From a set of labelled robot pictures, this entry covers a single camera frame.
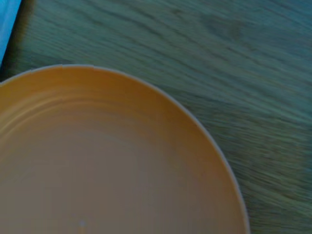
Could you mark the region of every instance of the plate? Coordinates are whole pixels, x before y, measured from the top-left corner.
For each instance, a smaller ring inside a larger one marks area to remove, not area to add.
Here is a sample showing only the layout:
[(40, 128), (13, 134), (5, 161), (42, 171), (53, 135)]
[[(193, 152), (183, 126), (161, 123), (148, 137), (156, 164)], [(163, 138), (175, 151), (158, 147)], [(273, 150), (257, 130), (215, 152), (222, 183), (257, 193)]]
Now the plate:
[(205, 128), (156, 87), (52, 66), (0, 87), (0, 233), (248, 234)]

